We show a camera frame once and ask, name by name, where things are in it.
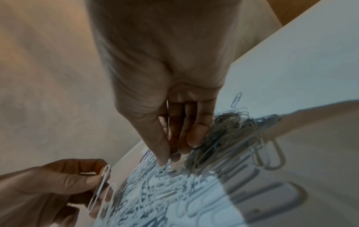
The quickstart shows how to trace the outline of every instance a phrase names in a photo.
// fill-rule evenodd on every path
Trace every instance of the person's left hand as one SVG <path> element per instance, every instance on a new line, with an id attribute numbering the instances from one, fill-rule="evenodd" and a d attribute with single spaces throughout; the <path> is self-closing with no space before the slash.
<path id="1" fill-rule="evenodd" d="M 67 159 L 0 176 L 0 226 L 75 226 L 79 208 L 69 203 L 89 204 L 106 165 L 102 159 Z M 96 175 L 82 174 L 93 172 Z M 113 191 L 106 198 L 103 192 L 100 200 L 109 201 Z M 100 205 L 97 201 L 91 217 Z"/>

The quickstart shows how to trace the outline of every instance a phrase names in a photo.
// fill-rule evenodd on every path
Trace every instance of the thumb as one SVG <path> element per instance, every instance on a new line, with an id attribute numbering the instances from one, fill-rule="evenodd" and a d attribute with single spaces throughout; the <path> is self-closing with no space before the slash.
<path id="1" fill-rule="evenodd" d="M 102 180 L 100 175 L 88 177 L 59 173 L 45 168 L 38 168 L 34 172 L 31 178 L 33 189 L 37 193 L 78 194 L 96 188 Z"/>
<path id="2" fill-rule="evenodd" d="M 158 116 L 148 114 L 142 119 L 130 120 L 130 122 L 148 148 L 155 154 L 158 165 L 166 165 L 170 155 L 170 145 Z"/>

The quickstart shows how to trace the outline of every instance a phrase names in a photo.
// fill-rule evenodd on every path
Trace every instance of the white table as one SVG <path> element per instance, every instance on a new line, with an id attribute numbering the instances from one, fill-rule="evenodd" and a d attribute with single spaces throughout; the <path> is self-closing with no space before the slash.
<path id="1" fill-rule="evenodd" d="M 359 99 L 359 1 L 322 0 L 232 64 L 216 112 L 252 117 Z"/>

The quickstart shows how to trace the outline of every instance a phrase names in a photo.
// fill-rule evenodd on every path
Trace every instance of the beige floor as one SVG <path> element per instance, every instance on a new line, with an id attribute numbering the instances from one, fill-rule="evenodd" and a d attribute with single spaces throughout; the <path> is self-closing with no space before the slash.
<path id="1" fill-rule="evenodd" d="M 244 0 L 237 56 L 281 24 Z M 115 164 L 140 141 L 114 109 L 81 0 L 0 1 L 0 174 L 64 158 Z"/>

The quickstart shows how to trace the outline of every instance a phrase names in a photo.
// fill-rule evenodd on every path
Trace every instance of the hand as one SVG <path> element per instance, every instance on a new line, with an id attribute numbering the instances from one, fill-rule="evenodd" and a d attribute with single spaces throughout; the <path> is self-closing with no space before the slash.
<path id="1" fill-rule="evenodd" d="M 0 226 L 75 226 L 79 209 L 68 204 L 88 205 L 106 165 L 102 159 L 68 159 L 0 176 Z M 86 172 L 97 175 L 80 175 Z M 112 193 L 100 199 L 109 201 Z M 100 205 L 98 201 L 91 217 Z"/>
<path id="2" fill-rule="evenodd" d="M 87 1 L 116 108 L 159 165 L 171 147 L 187 154 L 209 130 L 233 60 L 240 2 Z"/>

